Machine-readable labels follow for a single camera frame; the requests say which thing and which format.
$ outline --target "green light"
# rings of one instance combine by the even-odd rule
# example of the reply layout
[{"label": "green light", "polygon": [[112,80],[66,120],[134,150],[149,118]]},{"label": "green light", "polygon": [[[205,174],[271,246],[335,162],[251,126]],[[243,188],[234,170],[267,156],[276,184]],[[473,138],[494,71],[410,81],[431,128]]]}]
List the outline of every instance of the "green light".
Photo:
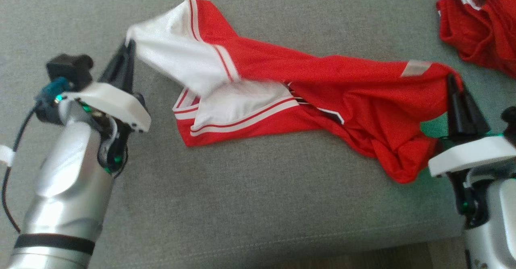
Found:
[{"label": "green light", "polygon": [[92,112],[92,108],[86,104],[83,104],[83,110],[87,113],[91,113]]},{"label": "green light", "polygon": [[59,104],[59,102],[61,102],[63,100],[63,97],[59,94],[57,95],[55,98],[54,98],[54,102],[56,104]]},{"label": "green light", "polygon": [[468,210],[468,202],[464,201],[464,203],[462,203],[462,212],[466,212],[467,210]]}]

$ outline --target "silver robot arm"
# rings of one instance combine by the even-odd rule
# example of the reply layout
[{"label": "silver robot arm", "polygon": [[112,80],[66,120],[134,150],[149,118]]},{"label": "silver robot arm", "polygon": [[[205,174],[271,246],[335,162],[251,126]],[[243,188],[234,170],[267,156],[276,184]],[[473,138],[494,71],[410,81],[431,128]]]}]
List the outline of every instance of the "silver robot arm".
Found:
[{"label": "silver robot arm", "polygon": [[502,119],[501,135],[489,131],[466,88],[448,83],[447,141],[453,147],[433,157],[433,177],[448,176],[463,230],[466,262],[472,269],[516,269],[516,107]]},{"label": "silver robot arm", "polygon": [[132,93],[134,52],[133,41],[122,44],[99,82],[87,72],[89,57],[63,54],[48,64],[51,84],[35,112],[65,128],[41,166],[7,269],[88,267],[127,138],[151,123],[142,96]]}]

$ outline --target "red garment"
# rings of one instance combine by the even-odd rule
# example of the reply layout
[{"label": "red garment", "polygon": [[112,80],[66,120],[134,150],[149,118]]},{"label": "red garment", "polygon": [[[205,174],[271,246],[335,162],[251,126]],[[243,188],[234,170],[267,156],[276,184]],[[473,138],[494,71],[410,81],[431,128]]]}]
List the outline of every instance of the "red garment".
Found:
[{"label": "red garment", "polygon": [[440,37],[462,60],[516,78],[515,0],[439,0]]},{"label": "red garment", "polygon": [[242,38],[205,0],[185,0],[127,38],[140,59],[186,86],[173,108],[186,145],[326,129],[399,183],[433,154],[437,140],[420,122],[446,112],[446,76],[461,85],[439,63],[318,58]]}]

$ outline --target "gray fabric surface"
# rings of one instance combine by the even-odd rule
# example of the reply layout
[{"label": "gray fabric surface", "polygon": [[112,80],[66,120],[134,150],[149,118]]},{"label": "gray fabric surface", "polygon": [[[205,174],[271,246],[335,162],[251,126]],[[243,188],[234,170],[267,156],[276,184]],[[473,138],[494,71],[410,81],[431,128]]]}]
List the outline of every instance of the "gray fabric surface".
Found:
[{"label": "gray fabric surface", "polygon": [[[516,81],[461,62],[437,37],[436,0],[211,0],[253,39],[325,56],[431,60],[462,73],[494,131]],[[92,56],[102,71],[125,30],[182,0],[0,0],[0,143],[11,145],[44,63]],[[141,62],[135,88],[153,116],[134,135],[91,268],[256,267],[457,236],[446,179],[393,183],[376,160],[324,132],[186,148],[171,106],[181,87]],[[60,129],[34,120],[15,161],[8,200],[21,220],[37,168]],[[16,234],[0,218],[0,263]]]}]

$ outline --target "white clip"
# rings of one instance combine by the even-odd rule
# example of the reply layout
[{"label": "white clip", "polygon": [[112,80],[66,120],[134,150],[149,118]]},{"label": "white clip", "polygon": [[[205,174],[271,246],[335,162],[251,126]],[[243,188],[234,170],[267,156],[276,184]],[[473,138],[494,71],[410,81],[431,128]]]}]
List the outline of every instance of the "white clip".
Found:
[{"label": "white clip", "polygon": [[5,163],[7,167],[11,167],[15,160],[15,152],[7,146],[0,145],[0,162]]}]

